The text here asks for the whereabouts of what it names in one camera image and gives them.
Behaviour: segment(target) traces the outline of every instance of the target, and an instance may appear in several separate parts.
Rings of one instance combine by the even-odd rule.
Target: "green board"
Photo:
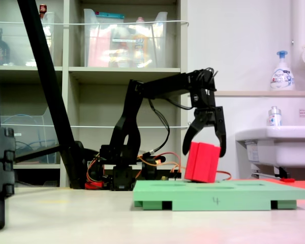
[[[138,180],[133,190],[135,207],[144,210],[271,210],[296,209],[305,189],[263,180],[228,180],[219,183]]]

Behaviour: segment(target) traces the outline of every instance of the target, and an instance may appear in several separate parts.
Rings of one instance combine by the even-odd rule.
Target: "white shelf unit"
[[[187,20],[187,0],[70,0],[65,10],[64,23],[83,22],[83,9],[122,13],[124,22],[135,22],[139,16],[145,21],[154,21],[159,12],[168,12],[167,20]],[[148,82],[187,71],[187,24],[167,23],[166,63],[170,68],[99,68],[84,67],[84,27],[70,25],[64,29],[63,96],[72,125],[114,126],[124,106],[127,85],[130,79]],[[174,98],[187,103],[186,96]],[[153,101],[156,109],[167,118],[170,126],[187,126],[187,112],[181,111],[166,101]],[[138,126],[161,127],[162,124],[144,100],[138,116]],[[84,147],[99,150],[102,144],[109,144],[113,128],[73,128],[74,137]],[[164,128],[139,129],[141,151],[158,147],[166,138]],[[186,130],[171,129],[167,144],[162,151],[181,154],[181,142]],[[169,170],[172,166],[161,166]],[[60,185],[68,184],[61,170]]]
[[[60,164],[16,164],[14,169],[59,169]]]
[[[83,9],[123,13],[125,22],[135,22],[139,16],[145,21],[153,21],[159,12],[168,12],[167,20],[187,20],[187,0],[44,0],[48,12],[54,11],[63,23],[62,66],[55,67],[57,79],[62,89],[66,110],[73,126],[114,126],[121,116],[127,84],[130,79],[143,82],[172,76],[187,71],[187,28],[186,23],[168,23],[166,35],[166,63],[169,68],[96,68],[84,67],[84,26],[67,25],[83,23]],[[17,1],[0,0],[0,21],[23,22]],[[47,108],[40,86],[36,67],[0,66],[1,115],[24,113],[43,114]],[[183,105],[187,96],[174,98]],[[155,107],[167,118],[170,126],[186,127],[187,112],[166,101],[153,101]],[[151,111],[147,101],[143,101],[138,114],[142,128],[140,150],[150,150],[159,146],[166,137],[166,130]],[[109,144],[112,128],[72,128],[74,138],[85,147],[99,150],[102,144]],[[185,129],[171,129],[168,143],[162,151],[181,154],[181,142]],[[58,169],[60,186],[68,186],[65,168],[61,165],[16,165],[18,170]],[[169,170],[170,165],[159,169]]]

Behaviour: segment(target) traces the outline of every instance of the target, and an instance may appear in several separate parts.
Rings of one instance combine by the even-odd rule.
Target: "black equipment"
[[[112,190],[132,189],[134,180],[126,177],[125,172],[127,175],[132,175],[132,168],[129,165],[137,162],[140,133],[136,117],[144,98],[168,100],[170,97],[190,93],[192,107],[196,108],[195,119],[185,135],[182,152],[185,155],[189,152],[192,139],[204,127],[214,126],[220,141],[220,157],[222,157],[226,152],[226,130],[223,108],[216,107],[215,91],[213,69],[182,73],[147,83],[130,80],[123,113],[114,127],[110,144],[102,145],[100,149],[100,156],[106,159],[101,163],[116,165],[113,167]],[[151,166],[144,175],[152,179],[151,175],[155,174],[155,170],[156,168]]]
[[[0,127],[0,228],[5,225],[5,199],[14,194],[13,163],[60,152],[65,165],[70,187],[84,189],[87,162],[91,161],[97,151],[83,148],[81,142],[74,140],[67,112],[59,90],[53,62],[46,43],[42,24],[35,0],[18,0],[20,12],[25,24],[30,45],[37,63],[41,84],[50,109],[59,145],[37,150],[15,157],[15,140],[12,129]],[[131,190],[133,187],[132,168],[136,164],[140,147],[140,134],[136,116],[144,98],[166,99],[190,93],[192,107],[195,107],[195,120],[190,125],[183,143],[183,153],[187,154],[193,137],[204,127],[214,126],[221,144],[221,157],[226,151],[226,132],[223,108],[216,107],[214,91],[214,73],[210,69],[178,74],[172,77],[142,83],[131,80],[129,83],[124,110],[117,122],[109,145],[102,145],[100,156],[104,164],[115,164],[113,175],[102,174],[101,164],[96,166],[97,177],[110,183],[112,190]],[[153,156],[143,158],[153,162]],[[156,168],[143,165],[142,173],[146,179],[154,179]]]

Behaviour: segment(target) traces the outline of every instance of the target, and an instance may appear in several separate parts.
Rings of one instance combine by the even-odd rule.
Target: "clear plastic container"
[[[42,20],[44,34],[55,66],[62,66],[63,25],[57,15],[48,12]],[[8,45],[9,57],[5,66],[36,66],[33,51],[23,24],[0,23],[2,41]]]
[[[48,108],[41,116],[15,114],[11,116],[0,116],[0,120],[2,127],[14,129],[16,156],[58,144],[54,127],[45,127],[53,125]],[[23,164],[59,164],[59,162],[59,154],[54,153],[31,159],[27,162],[23,162]]]
[[[166,67],[166,23],[117,24],[123,21],[109,19],[103,25],[93,10],[84,9],[84,15],[85,23],[93,24],[85,25],[85,67]],[[166,19],[167,12],[161,12],[156,21]]]

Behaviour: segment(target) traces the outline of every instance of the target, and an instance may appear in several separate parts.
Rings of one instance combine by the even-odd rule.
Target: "floor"
[[[298,210],[142,211],[132,192],[17,188],[7,200],[0,244],[305,243]]]

